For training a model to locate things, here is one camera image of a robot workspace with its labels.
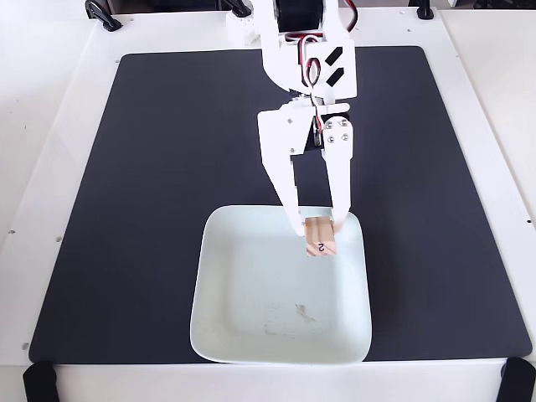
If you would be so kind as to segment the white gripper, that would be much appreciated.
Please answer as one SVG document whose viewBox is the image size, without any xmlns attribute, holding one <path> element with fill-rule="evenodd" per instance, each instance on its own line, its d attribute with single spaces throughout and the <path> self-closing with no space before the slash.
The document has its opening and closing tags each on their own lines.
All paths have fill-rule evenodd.
<svg viewBox="0 0 536 402">
<path fill-rule="evenodd" d="M 291 101 L 278 110 L 258 114 L 262 163 L 289 223 L 298 236 L 304 236 L 304 227 L 291 156 L 305 152 L 317 111 L 319 116 L 325 116 L 347 112 L 349 109 L 348 103 L 315 108 L 305 101 Z M 345 117 L 331 117 L 325 123 L 322 139 L 322 157 L 326 164 L 332 199 L 333 228 L 339 231 L 351 206 L 353 126 Z"/>
</svg>

